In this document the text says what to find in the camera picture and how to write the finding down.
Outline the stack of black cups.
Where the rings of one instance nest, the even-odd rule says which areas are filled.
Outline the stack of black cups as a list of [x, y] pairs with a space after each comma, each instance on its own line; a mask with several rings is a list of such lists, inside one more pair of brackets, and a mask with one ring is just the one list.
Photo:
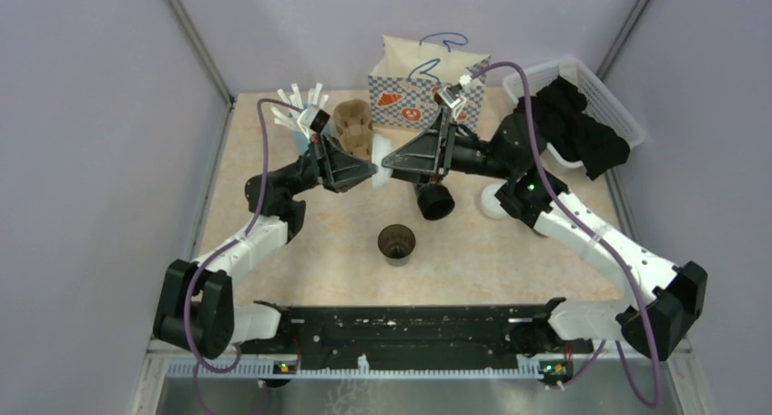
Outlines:
[[436, 221], [450, 215], [455, 209], [455, 200], [443, 184], [417, 184], [413, 186], [417, 205], [424, 219]]

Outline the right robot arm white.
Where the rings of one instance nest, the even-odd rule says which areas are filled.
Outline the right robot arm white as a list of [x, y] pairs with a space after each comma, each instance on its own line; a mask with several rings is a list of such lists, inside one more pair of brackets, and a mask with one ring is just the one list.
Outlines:
[[605, 339], [649, 359], [668, 359], [703, 312], [706, 271], [693, 261], [680, 265], [657, 256], [596, 215], [544, 168], [542, 151], [537, 127], [523, 112], [507, 116], [485, 141], [442, 110], [401, 147], [374, 138], [374, 184], [411, 183], [422, 215], [437, 220], [454, 207], [442, 183], [449, 173], [500, 179], [488, 201], [497, 217], [559, 242], [622, 292], [618, 300], [561, 301], [533, 329], [536, 346], [557, 353], [573, 339]]

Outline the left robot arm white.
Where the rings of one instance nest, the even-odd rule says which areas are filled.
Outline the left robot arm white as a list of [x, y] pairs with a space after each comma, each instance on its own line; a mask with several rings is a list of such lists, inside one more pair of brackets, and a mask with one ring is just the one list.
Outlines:
[[293, 163], [251, 178], [245, 186], [253, 218], [214, 250], [167, 268], [152, 334], [204, 359], [226, 347], [257, 340], [270, 354], [290, 346], [291, 329], [280, 312], [252, 303], [238, 307], [233, 290], [262, 259], [301, 231], [306, 204], [295, 196], [321, 186], [342, 193], [376, 175], [368, 160], [345, 152], [327, 135], [314, 134]]

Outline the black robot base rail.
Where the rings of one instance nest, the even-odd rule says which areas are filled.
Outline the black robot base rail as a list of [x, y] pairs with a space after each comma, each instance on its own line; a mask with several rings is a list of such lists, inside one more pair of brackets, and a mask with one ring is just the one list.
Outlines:
[[589, 339], [565, 341], [543, 305], [283, 307], [271, 339], [241, 343], [245, 355], [298, 356], [301, 371], [353, 369], [455, 372], [516, 369], [521, 358], [589, 354]]

